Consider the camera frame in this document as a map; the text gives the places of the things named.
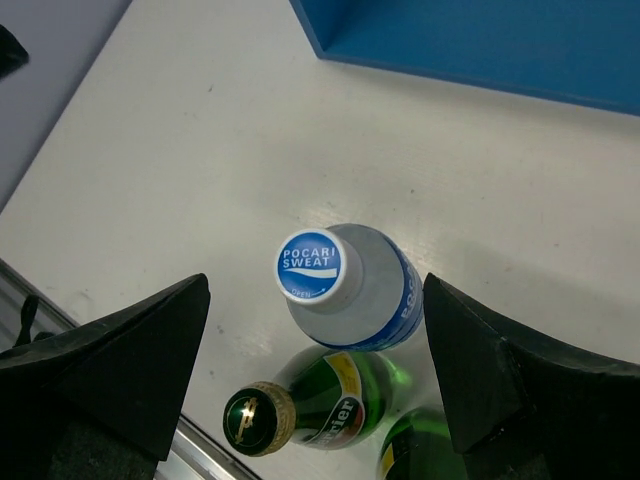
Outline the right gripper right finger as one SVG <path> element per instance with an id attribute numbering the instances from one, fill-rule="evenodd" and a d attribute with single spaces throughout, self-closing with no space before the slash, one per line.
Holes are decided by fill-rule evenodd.
<path id="1" fill-rule="evenodd" d="M 471 479 L 636 479 L 639 367 L 501 315 L 434 274 L 424 315 Z"/>

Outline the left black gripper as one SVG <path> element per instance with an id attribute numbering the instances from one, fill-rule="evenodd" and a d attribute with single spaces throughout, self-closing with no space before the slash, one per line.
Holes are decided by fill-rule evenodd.
<path id="1" fill-rule="evenodd" d="M 0 26 L 0 79 L 8 77 L 29 62 L 29 53 L 5 26 Z"/>

